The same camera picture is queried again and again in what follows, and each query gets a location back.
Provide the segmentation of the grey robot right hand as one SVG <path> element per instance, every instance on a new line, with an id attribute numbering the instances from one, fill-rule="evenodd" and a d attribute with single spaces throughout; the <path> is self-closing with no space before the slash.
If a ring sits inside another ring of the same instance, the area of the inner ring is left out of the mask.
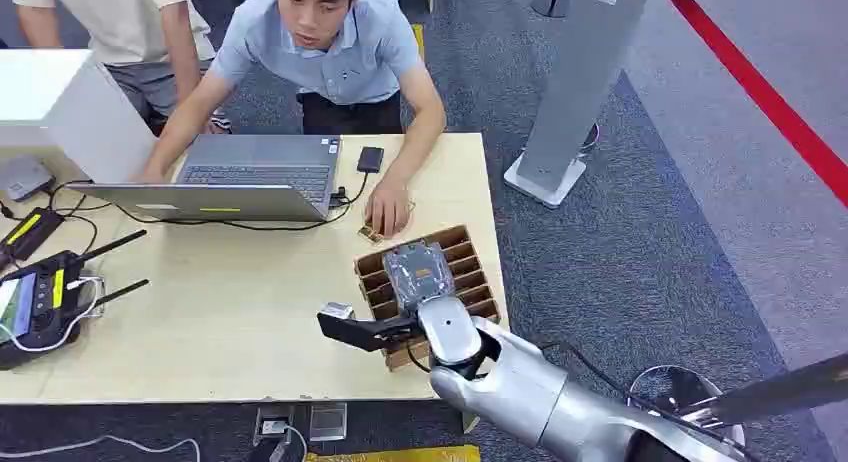
<path id="1" fill-rule="evenodd" d="M 405 316 L 427 300 L 456 294 L 449 263 L 436 242 L 401 245 L 385 252 L 382 262 L 399 312 Z"/>

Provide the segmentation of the person's right hand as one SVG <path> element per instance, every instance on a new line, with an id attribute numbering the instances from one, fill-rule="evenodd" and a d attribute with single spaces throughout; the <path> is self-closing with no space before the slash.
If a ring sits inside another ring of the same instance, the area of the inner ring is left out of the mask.
<path id="1" fill-rule="evenodd" d="M 150 161 L 135 181 L 145 184 L 167 183 L 170 181 L 170 166 L 160 161 Z"/>

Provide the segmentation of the person's left hand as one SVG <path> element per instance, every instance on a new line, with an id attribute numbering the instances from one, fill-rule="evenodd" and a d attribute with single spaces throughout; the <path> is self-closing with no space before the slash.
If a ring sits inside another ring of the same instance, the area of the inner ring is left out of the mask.
<path id="1" fill-rule="evenodd" d="M 366 203 L 365 222 L 377 234 L 392 238 L 408 224 L 411 205 L 406 183 L 381 180 Z"/>

